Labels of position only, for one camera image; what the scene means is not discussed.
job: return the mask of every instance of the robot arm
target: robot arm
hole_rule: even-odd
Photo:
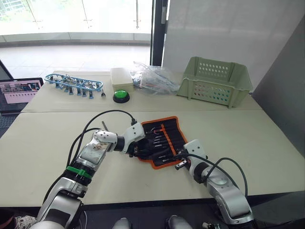
[[[185,144],[182,153],[195,154],[206,158],[199,140],[193,140]],[[202,180],[212,168],[211,165],[195,157],[187,157],[183,162],[176,165],[176,169],[178,170],[183,166],[189,167],[191,176],[198,183],[202,183]],[[247,199],[222,171],[215,168],[204,185],[216,200],[226,224],[231,226],[251,224],[254,218]]]
[[[127,152],[129,145],[145,137],[140,123],[129,127],[122,136],[105,130],[93,133],[92,140],[79,152],[75,161],[66,168],[44,201],[32,229],[73,228],[77,225],[83,198],[94,173],[106,152]]]

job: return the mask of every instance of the white plastic container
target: white plastic container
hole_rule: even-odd
[[[126,68],[111,68],[110,69],[111,83],[114,91],[124,90],[132,92],[133,81],[130,71]]]

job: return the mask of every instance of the white table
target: white table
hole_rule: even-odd
[[[110,73],[107,72],[57,72],[68,73],[71,76],[102,81],[106,98],[101,98],[101,92],[94,92],[94,99],[69,95],[64,90],[56,89],[55,84],[45,82],[32,101],[22,112],[100,112],[110,109],[125,111],[209,111],[228,110],[227,106],[203,102],[175,95],[148,95],[137,90],[130,93],[130,100],[124,104],[113,101],[113,89]],[[255,100],[247,95],[239,107],[231,110],[261,110]]]
[[[65,168],[74,138],[96,112],[21,113],[0,139],[1,207],[40,206],[55,178]],[[179,117],[187,140],[199,139],[209,159],[228,156],[243,168],[249,195],[305,190],[305,161],[262,110],[132,112],[139,121]],[[124,114],[106,114],[112,132],[130,124]],[[83,143],[87,143],[87,134]],[[244,190],[239,170],[221,166]],[[119,152],[108,153],[83,199],[85,204],[210,198],[186,169],[152,169],[149,163]]]

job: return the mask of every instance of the green plastic basket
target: green plastic basket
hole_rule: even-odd
[[[252,90],[247,67],[192,57],[177,95],[236,107]]]

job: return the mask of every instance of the black cable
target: black cable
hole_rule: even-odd
[[[232,161],[240,170],[242,176],[243,176],[243,179],[244,179],[244,196],[247,198],[248,197],[248,183],[247,183],[247,179],[246,179],[246,176],[244,175],[244,172],[242,170],[242,168],[239,166],[239,164],[234,161],[233,159],[229,158],[229,157],[222,157],[220,158],[213,166],[212,168],[210,169],[210,171],[207,173],[207,175],[205,176],[205,180],[207,178],[209,178],[210,174],[213,172],[213,170],[216,168],[216,166],[223,160],[228,160],[228,161]]]
[[[128,113],[127,111],[122,111],[122,110],[109,110],[109,111],[104,111],[104,112],[99,113],[98,115],[96,115],[95,117],[93,117],[93,118],[87,123],[87,125],[85,126],[84,130],[82,131],[82,133],[74,140],[74,142],[73,142],[73,144],[72,144],[72,146],[71,146],[71,148],[70,148],[70,152],[69,152],[69,156],[68,156],[68,160],[67,160],[67,166],[69,166],[69,164],[70,164],[70,159],[71,159],[71,156],[72,156],[72,151],[73,151],[73,148],[74,148],[74,146],[75,146],[77,140],[80,138],[80,141],[79,141],[79,144],[78,144],[78,146],[77,146],[77,150],[76,150],[76,152],[75,152],[75,155],[74,155],[74,157],[73,157],[73,159],[72,159],[72,162],[76,160],[76,157],[77,157],[78,152],[79,152],[80,147],[81,147],[81,142],[82,142],[82,139],[83,139],[83,137],[84,137],[84,134],[87,133],[88,131],[91,131],[91,130],[100,129],[100,128],[91,128],[91,129],[88,129],[88,130],[87,130],[87,128],[88,128],[88,126],[90,125],[90,123],[91,123],[94,119],[96,119],[97,117],[99,117],[100,115],[103,115],[103,114],[106,114],[106,113],[109,113],[109,112],[122,112],[122,113],[125,113],[125,114],[129,115],[129,116],[132,118],[132,125],[136,123],[136,120],[134,119],[134,117],[133,117],[130,113]],[[52,185],[51,185],[50,188],[48,189],[48,191],[47,191],[47,193],[46,193],[46,195],[45,195],[45,197],[44,197],[44,199],[43,199],[43,203],[46,201],[46,199],[47,199],[48,195],[50,194],[52,188],[53,188],[54,185],[60,180],[61,177],[62,177],[62,174],[52,183]]]
[[[93,118],[87,123],[87,125],[86,125],[85,128],[84,128],[84,130],[82,131],[82,133],[81,133],[81,138],[80,138],[80,141],[79,141],[79,143],[78,143],[78,146],[77,146],[75,155],[78,155],[78,152],[79,152],[79,150],[80,150],[80,148],[81,148],[82,139],[83,139],[84,134],[85,134],[85,132],[86,132],[88,126],[90,125],[90,123],[91,123],[94,119],[96,119],[97,117],[99,117],[100,115],[103,115],[103,114],[106,114],[106,113],[109,113],[109,112],[122,112],[122,113],[125,113],[125,114],[129,115],[130,118],[132,118],[132,125],[136,123],[134,117],[133,117],[130,113],[128,113],[127,111],[122,111],[122,110],[109,110],[109,111],[104,111],[104,112],[101,112],[101,113],[97,114],[95,117],[93,117]]]
[[[49,187],[49,189],[48,189],[46,195],[44,196],[44,199],[43,199],[43,202],[42,202],[42,203],[44,203],[44,202],[46,201],[46,199],[48,198],[48,196],[49,196],[49,194],[50,194],[52,188],[53,188],[54,185],[60,180],[61,176],[62,176],[62,174],[61,174],[58,178],[56,178],[56,180],[53,182],[53,184]]]
[[[87,133],[87,132],[89,132],[91,130],[100,130],[100,128],[91,128],[91,129],[86,130],[85,133]],[[80,137],[81,137],[81,134],[78,135],[78,137],[74,140],[74,142],[71,145],[69,156],[68,156],[68,160],[67,160],[67,166],[66,167],[68,167],[69,164],[70,164],[73,148],[74,148],[77,140],[80,139]]]
[[[225,172],[222,168],[220,168],[218,166],[218,164],[223,161],[223,160],[229,160],[229,161],[232,161],[240,170],[242,176],[243,176],[243,179],[244,179],[244,196],[247,198],[248,197],[248,183],[247,183],[247,179],[246,179],[246,176],[244,175],[244,172],[242,170],[242,168],[239,166],[239,164],[234,161],[233,159],[231,158],[228,158],[228,157],[223,157],[223,158],[220,158],[215,164],[201,156],[198,156],[198,155],[195,155],[195,154],[178,154],[176,155],[175,157],[179,157],[179,156],[193,156],[193,157],[196,157],[198,159],[201,159],[202,161],[205,161],[209,164],[211,164],[213,167],[210,169],[210,171],[208,172],[208,174],[206,175],[205,179],[207,179],[209,177],[209,175],[211,174],[211,172],[215,169],[215,168],[218,168],[220,171],[222,171],[227,177],[229,177],[229,179],[232,181],[233,185],[236,186],[237,188],[239,188],[237,186],[237,184],[235,183],[235,181],[232,179],[232,177],[227,173]]]
[[[91,128],[91,129],[86,130],[85,133],[87,133],[87,132],[89,132],[89,131],[91,131],[91,130],[100,130],[100,128]],[[68,156],[67,166],[66,166],[66,167],[68,167],[69,164],[70,164],[70,160],[71,160],[73,148],[74,148],[74,146],[75,146],[77,140],[78,140],[80,137],[81,137],[81,135],[78,135],[77,138],[76,138],[76,139],[74,140],[74,142],[72,143],[72,146],[71,146],[71,148],[70,148],[70,152],[69,152],[69,156]],[[51,186],[50,186],[50,188],[48,189],[46,195],[44,196],[43,203],[46,201],[46,199],[47,199],[49,193],[51,192],[52,188],[53,188],[54,185],[60,180],[61,177],[62,177],[62,174],[61,174],[61,175],[51,184]]]
[[[193,157],[196,157],[196,158],[198,158],[198,159],[201,159],[202,161],[205,161],[205,162],[211,164],[212,166],[215,165],[212,161],[209,161],[209,160],[207,160],[207,159],[205,159],[205,158],[203,158],[203,157],[201,157],[201,156],[198,156],[198,155],[196,155],[196,154],[178,154],[178,155],[174,156],[174,158],[188,157],[188,156],[193,156]],[[233,185],[234,185],[235,187],[239,188],[239,187],[237,186],[237,184],[235,183],[235,181],[232,179],[232,177],[231,177],[226,171],[224,171],[222,168],[220,168],[220,167],[217,166],[217,165],[216,165],[215,167],[218,168],[220,171],[222,171],[222,172],[232,181],[232,183],[233,183]]]

